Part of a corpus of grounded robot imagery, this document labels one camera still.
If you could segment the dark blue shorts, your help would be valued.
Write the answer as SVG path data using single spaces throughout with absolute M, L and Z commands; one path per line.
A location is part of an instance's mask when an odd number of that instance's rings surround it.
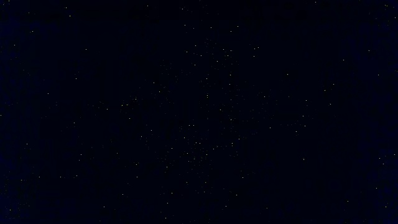
M 2 1 L 2 223 L 396 223 L 396 1 Z

